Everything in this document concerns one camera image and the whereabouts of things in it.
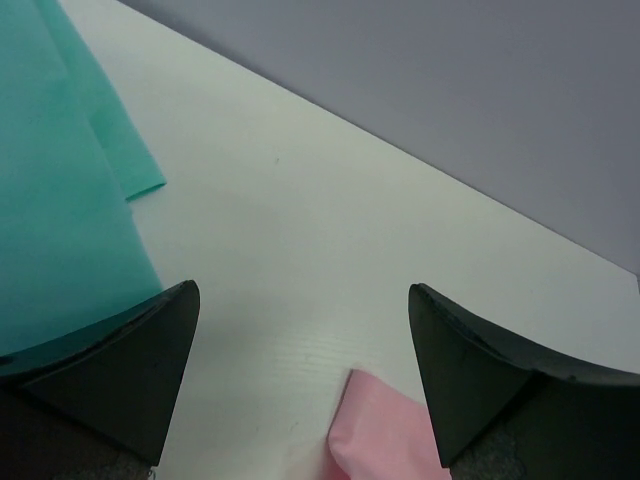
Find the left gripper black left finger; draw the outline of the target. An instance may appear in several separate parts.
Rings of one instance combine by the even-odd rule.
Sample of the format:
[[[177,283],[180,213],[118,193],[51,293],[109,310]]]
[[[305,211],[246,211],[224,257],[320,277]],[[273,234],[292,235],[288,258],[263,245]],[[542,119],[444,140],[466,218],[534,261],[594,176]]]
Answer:
[[[193,280],[1,358],[1,463],[159,464],[200,310]]]

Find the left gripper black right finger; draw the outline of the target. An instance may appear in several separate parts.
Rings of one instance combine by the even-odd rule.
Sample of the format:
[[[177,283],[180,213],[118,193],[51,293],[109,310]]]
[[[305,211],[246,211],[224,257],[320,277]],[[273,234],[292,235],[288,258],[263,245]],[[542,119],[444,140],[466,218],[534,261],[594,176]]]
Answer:
[[[556,352],[425,284],[410,330],[445,468],[636,468],[639,377]]]

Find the pink t-shirt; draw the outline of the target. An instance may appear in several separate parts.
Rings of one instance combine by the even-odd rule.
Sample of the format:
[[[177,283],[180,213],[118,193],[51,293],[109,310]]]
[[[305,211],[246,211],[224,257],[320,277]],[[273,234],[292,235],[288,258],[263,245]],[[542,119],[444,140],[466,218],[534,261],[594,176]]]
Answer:
[[[428,409],[359,369],[326,437],[325,479],[449,479]]]

